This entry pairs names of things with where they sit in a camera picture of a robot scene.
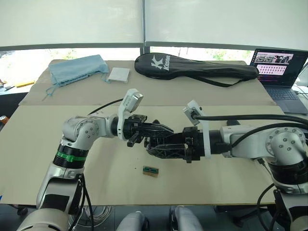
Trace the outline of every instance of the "black cable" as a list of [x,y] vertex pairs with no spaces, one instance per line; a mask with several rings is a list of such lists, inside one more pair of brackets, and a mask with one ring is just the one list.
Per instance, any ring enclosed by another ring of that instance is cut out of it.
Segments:
[[308,98],[306,97],[307,93],[305,93],[299,86],[296,85],[294,86],[301,90],[302,93],[299,92],[298,94],[302,94],[305,97],[305,99],[308,100]]
[[274,187],[274,184],[271,184],[269,187],[267,187],[267,188],[261,193],[261,195],[259,196],[258,201],[257,201],[257,215],[258,215],[259,221],[260,221],[260,223],[261,223],[261,225],[262,225],[262,227],[264,228],[265,231],[270,231],[270,230],[266,227],[266,225],[265,225],[265,223],[264,223],[264,221],[263,221],[263,219],[262,219],[261,211],[260,211],[260,203],[261,203],[261,200],[262,200],[263,196],[264,196],[264,195],[267,193],[267,191],[270,190],[272,187]]
[[296,116],[290,116],[290,115],[219,115],[219,116],[199,116],[199,115],[193,115],[193,119],[198,120],[251,120],[251,119],[273,119],[273,120],[287,120],[287,121],[293,121],[301,124],[306,124],[308,126],[308,120],[299,118]]
[[294,92],[295,92],[296,95],[308,95],[308,93],[300,93],[300,92],[298,92],[296,90]]
[[85,190],[84,190],[84,178],[83,177],[81,178],[81,183],[83,184],[82,185],[83,192],[82,192],[82,200],[81,200],[81,204],[80,204],[80,209],[79,209],[77,216],[75,217],[75,220],[73,221],[73,223],[72,223],[72,225],[71,225],[71,227],[69,228],[68,231],[72,231],[73,228],[76,226],[78,219],[81,216],[83,205],[85,203],[86,194],[85,194]]
[[258,127],[256,129],[253,129],[247,133],[245,133],[244,135],[242,135],[240,138],[238,138],[232,145],[231,147],[234,148],[236,145],[238,145],[242,140],[244,140],[245,138],[247,138],[248,136],[255,134],[257,132],[266,130],[266,129],[270,129],[270,128],[281,128],[281,127],[293,127],[293,128],[303,128],[303,129],[307,129],[306,125],[303,124],[297,124],[297,123],[278,123],[278,124],[269,124],[269,125],[265,125],[262,127]]
[[266,171],[271,175],[271,172],[269,171],[268,167],[266,167],[265,161],[263,160],[263,158],[259,158],[257,161],[258,161],[259,164],[261,164],[261,165],[266,169]]
[[273,219],[272,219],[271,222],[270,222],[269,231],[272,231],[272,230],[273,230],[275,221],[277,220],[277,217],[279,216],[279,214],[280,214],[279,210],[276,209],[276,212],[275,212],[275,214],[274,214],[274,216],[273,216]]
[[92,113],[95,113],[95,112],[97,112],[97,111],[103,109],[104,107],[108,107],[109,105],[112,105],[112,104],[114,104],[114,103],[121,102],[122,100],[123,100],[123,99],[119,99],[119,100],[115,100],[115,101],[112,101],[112,102],[110,102],[110,103],[107,103],[107,104],[105,104],[105,105],[103,105],[103,106],[101,106],[101,107],[95,109],[93,112],[90,112],[88,115],[90,115],[90,114],[92,114]]
[[87,191],[87,188],[86,188],[86,181],[85,181],[85,178],[84,178],[84,175],[82,175],[83,177],[83,181],[84,181],[84,193],[86,195],[86,198],[87,198],[87,201],[88,201],[88,206],[89,206],[89,210],[90,210],[90,219],[91,219],[91,230],[94,231],[94,217],[93,217],[93,210],[92,210],[92,205],[91,205],[91,201],[90,201],[90,197],[89,197],[89,194],[88,194],[88,191]]

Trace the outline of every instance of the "laptop keyboard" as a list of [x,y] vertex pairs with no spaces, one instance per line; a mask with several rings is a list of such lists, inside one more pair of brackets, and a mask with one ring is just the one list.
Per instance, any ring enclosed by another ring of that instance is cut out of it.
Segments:
[[269,93],[271,98],[277,100],[297,100],[298,98],[291,92],[290,89],[275,89],[275,88],[266,88],[266,91]]

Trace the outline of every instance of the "laptop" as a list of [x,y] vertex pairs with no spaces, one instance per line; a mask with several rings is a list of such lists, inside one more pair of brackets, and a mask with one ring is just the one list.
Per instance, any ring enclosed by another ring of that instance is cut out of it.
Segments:
[[250,65],[259,70],[258,80],[285,113],[308,114],[291,89],[308,58],[308,51],[256,49]]

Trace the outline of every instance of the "laptop screen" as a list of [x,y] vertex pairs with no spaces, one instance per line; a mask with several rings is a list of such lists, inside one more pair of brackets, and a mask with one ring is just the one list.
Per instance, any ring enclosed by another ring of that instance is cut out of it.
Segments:
[[308,51],[256,49],[250,65],[259,70],[263,85],[291,87],[307,58]]

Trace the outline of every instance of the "yellow object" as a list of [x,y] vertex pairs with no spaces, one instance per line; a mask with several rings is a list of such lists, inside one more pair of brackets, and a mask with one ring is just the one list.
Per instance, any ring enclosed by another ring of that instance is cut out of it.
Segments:
[[28,86],[28,85],[31,85],[31,84],[34,84],[34,83],[35,83],[34,80],[28,81],[28,82],[15,83],[15,87],[21,88],[21,87]]
[[9,118],[7,116],[3,115],[3,116],[0,116],[0,121],[3,124],[6,124],[9,121]]

